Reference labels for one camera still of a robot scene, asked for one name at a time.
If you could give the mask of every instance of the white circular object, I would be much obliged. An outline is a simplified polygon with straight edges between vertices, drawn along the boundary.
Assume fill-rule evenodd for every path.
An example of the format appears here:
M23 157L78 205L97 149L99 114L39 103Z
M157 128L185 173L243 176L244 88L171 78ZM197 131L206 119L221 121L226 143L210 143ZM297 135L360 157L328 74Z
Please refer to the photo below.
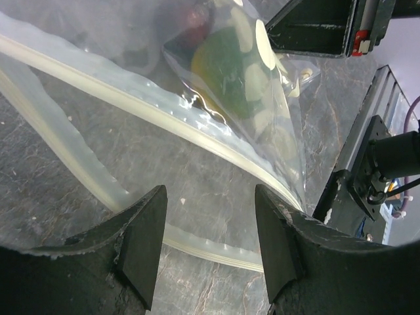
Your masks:
M303 69L303 70L301 71L301 77L302 77L302 80L307 80L307 79L309 79L310 77L312 77L312 76L313 76L313 74L314 74L314 72L313 72L313 70L312 70L312 69L310 69L310 68Z
M245 70L245 97L248 102L260 100L268 86L268 77L258 64L252 64Z
M249 53L254 44L254 39L248 17L238 7L232 8L230 14L232 15L236 35L238 36L241 53Z
M235 3L237 4L237 5L239 5L240 7L243 7L243 2L242 2L242 0L234 0L235 1Z
M275 55L271 49L270 41L268 40L268 35L262 20L257 20L257 23L255 24L255 39L257 40L258 52L260 53L262 62L264 62L268 69L273 70L276 66Z

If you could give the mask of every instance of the black metal bracket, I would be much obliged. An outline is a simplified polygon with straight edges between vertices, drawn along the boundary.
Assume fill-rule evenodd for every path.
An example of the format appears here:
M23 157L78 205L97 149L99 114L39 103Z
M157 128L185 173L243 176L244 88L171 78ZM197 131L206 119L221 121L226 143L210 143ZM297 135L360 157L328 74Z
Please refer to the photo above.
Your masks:
M351 178L346 169L331 174L313 217L349 236L382 243L387 223L382 216L372 220L354 201L347 189Z
M420 242L393 248L352 238L255 189L272 314L416 314Z
M372 193L383 193L386 182L381 180L381 175L376 171L375 165L372 163L370 149L372 141L382 140L388 137L390 137L390 134L382 118L378 115L373 116L367 126L366 133L351 169L352 176L346 186L354 201L374 221L379 218L383 201L378 204L372 204L369 199L372 197Z
M63 246L0 247L2 314L145 314L152 307L167 195L140 201Z
M291 0L266 25L279 53L362 56L384 38L391 18L420 16L417 0Z

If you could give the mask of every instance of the gray marble surface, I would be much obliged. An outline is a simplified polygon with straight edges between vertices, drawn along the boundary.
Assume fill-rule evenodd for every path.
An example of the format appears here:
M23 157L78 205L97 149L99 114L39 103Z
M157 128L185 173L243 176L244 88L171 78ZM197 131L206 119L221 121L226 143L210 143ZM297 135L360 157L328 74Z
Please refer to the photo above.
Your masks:
M267 19L274 1L257 9ZM321 69L301 95L306 202L313 211L377 65L367 56L309 58ZM258 251L259 180L168 132L34 70L88 146L139 197L167 186L168 221L204 238ZM0 100L0 242L53 245L109 218L41 137ZM266 314L264 276L163 246L152 314Z

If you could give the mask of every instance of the clear plastic bag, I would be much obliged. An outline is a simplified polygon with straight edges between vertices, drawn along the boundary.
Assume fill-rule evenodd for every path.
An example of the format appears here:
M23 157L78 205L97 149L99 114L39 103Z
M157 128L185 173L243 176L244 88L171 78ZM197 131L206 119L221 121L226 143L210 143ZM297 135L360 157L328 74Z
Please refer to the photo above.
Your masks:
M305 208L297 97L316 69L275 56L247 1L4 0L0 11L3 54L213 152ZM36 77L25 75L29 68L14 67L7 77L38 109L38 122L25 118L57 156L112 211L132 203ZM8 98L18 108L20 98ZM192 235L179 218L169 223L170 246L262 271L257 249Z

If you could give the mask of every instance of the white plastic strip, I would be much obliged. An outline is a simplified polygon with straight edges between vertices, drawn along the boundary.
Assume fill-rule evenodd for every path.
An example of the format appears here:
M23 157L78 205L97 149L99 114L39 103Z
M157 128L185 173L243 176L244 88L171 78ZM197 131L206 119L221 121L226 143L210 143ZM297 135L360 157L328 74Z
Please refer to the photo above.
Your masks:
M188 106L184 99L160 89L146 78L126 72L105 58L81 51L60 37L46 34L2 13L0 51L220 156L261 179L292 206L302 210L293 194L280 182L281 179L273 175L271 165L261 159L250 145L232 134L223 138L222 143L199 132L187 123L188 114L195 109ZM173 115L159 108L166 107L168 102L174 109ZM188 111L175 112L185 108ZM243 148L247 148L247 157L242 154Z
M106 207L118 213L136 201L99 162L29 67L3 54L0 54L0 92L75 177ZM199 258L263 272L260 255L198 238L170 224L165 225L163 242Z
M109 210L118 213L136 201L99 162L29 67L3 54L0 54L0 92Z

